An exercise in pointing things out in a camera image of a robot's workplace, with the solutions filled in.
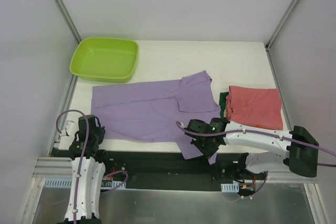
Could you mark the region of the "purple t shirt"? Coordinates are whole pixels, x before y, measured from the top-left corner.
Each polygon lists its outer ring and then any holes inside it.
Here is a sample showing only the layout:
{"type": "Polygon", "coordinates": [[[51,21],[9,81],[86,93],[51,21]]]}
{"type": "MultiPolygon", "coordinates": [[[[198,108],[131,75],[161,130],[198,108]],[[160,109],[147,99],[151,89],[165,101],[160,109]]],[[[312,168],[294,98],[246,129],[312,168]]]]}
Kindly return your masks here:
{"type": "Polygon", "coordinates": [[[91,114],[105,127],[108,139],[175,142],[185,159],[196,158],[202,153],[176,122],[210,122],[220,116],[211,82],[208,73],[202,71],[180,80],[96,86],[92,89],[91,114]]]}

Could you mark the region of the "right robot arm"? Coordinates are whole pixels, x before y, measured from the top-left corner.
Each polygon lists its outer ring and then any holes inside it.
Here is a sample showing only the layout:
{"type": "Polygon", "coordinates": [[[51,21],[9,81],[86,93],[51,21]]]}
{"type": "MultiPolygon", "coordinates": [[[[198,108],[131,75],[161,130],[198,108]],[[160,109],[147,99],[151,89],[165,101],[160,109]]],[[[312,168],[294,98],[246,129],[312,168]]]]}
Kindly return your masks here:
{"type": "Polygon", "coordinates": [[[221,145],[239,145],[257,148],[262,153],[241,154],[236,173],[242,179],[266,171],[291,171],[308,178],[317,176],[318,142],[304,128],[292,131],[268,130],[239,124],[228,119],[212,118],[210,123],[192,119],[187,126],[177,124],[207,159],[221,145]]]}

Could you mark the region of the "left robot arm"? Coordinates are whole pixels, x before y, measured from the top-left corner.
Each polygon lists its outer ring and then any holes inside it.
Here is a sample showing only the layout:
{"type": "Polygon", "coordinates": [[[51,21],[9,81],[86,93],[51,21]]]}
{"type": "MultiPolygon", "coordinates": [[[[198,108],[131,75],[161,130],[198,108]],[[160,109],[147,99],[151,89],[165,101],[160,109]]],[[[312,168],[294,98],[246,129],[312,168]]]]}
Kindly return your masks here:
{"type": "Polygon", "coordinates": [[[94,115],[78,119],[79,130],[69,147],[72,180],[70,197],[63,223],[102,223],[99,198],[103,176],[110,173],[111,164],[103,158],[99,145],[105,128],[94,115]]]}

